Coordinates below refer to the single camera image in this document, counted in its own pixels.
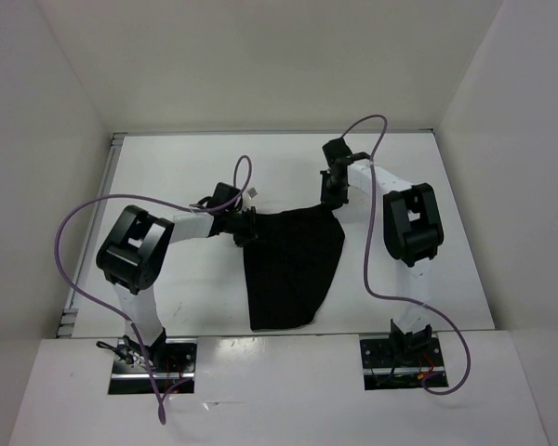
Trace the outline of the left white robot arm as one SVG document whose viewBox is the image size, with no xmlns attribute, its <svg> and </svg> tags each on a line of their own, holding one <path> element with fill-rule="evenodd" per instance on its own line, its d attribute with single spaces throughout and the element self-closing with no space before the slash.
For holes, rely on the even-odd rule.
<svg viewBox="0 0 558 446">
<path fill-rule="evenodd" d="M 112 285 L 125 318 L 125 344 L 145 371 L 166 362 L 166 329 L 157 313 L 154 283 L 168 247 L 191 239 L 228 233 L 240 244 L 256 238 L 256 209 L 230 207 L 217 213 L 157 217 L 127 206 L 98 251 L 96 264 Z"/>
</svg>

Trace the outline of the base mounting plate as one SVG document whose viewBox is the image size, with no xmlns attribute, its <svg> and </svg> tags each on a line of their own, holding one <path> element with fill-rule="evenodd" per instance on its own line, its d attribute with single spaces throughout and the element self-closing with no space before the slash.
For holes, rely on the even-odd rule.
<svg viewBox="0 0 558 446">
<path fill-rule="evenodd" d="M 397 355 L 385 334 L 359 339 L 365 391 L 448 387 L 440 342 L 434 336 L 419 352 Z"/>
<path fill-rule="evenodd" d="M 142 356 L 120 338 L 113 345 L 103 341 L 98 348 L 113 353 L 109 395 L 152 394 L 153 388 Z M 197 358 L 195 338 L 168 338 L 162 356 L 152 362 L 153 379 L 162 394 L 193 394 Z"/>
</svg>

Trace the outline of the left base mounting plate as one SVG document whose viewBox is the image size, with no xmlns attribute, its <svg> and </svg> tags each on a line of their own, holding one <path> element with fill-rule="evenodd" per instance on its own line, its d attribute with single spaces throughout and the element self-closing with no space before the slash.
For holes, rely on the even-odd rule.
<svg viewBox="0 0 558 446">
<path fill-rule="evenodd" d="M 103 341 L 98 348 L 113 353 L 109 395 L 152 394 L 153 388 L 142 356 L 120 338 L 113 345 Z M 152 362 L 153 379 L 162 394 L 193 394 L 197 358 L 195 338 L 168 338 L 162 356 Z"/>
</svg>

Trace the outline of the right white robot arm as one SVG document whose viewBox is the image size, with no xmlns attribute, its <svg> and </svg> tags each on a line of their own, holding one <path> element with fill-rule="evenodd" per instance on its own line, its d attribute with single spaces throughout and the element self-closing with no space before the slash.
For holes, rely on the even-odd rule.
<svg viewBox="0 0 558 446">
<path fill-rule="evenodd" d="M 433 187 L 413 184 L 377 166 L 365 152 L 326 150 L 327 169 L 321 172 L 321 203 L 338 209 L 348 203 L 354 187 L 371 199 L 370 221 L 363 260 L 367 292 L 381 300 L 405 302 L 402 315 L 391 321 L 389 353 L 400 365 L 411 364 L 430 343 L 432 328 L 422 319 L 428 307 L 429 272 L 444 242 L 444 229 Z M 380 295 L 370 288 L 369 258 L 376 208 L 382 206 L 382 239 L 398 263 L 399 295 Z"/>
</svg>

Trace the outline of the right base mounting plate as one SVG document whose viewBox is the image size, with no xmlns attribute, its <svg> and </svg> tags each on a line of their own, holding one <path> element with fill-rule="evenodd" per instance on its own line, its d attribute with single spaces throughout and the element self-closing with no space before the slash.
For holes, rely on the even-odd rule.
<svg viewBox="0 0 558 446">
<path fill-rule="evenodd" d="M 419 352 L 397 355 L 385 334 L 359 339 L 365 391 L 448 387 L 440 342 L 434 336 Z"/>
</svg>

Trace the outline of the black skirt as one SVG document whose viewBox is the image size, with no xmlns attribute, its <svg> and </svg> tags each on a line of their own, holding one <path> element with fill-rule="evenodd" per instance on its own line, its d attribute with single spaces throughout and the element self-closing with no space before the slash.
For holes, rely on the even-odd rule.
<svg viewBox="0 0 558 446">
<path fill-rule="evenodd" d="M 312 323 L 326 299 L 345 234 L 323 205 L 259 214 L 257 238 L 243 247 L 250 329 L 276 331 Z"/>
</svg>

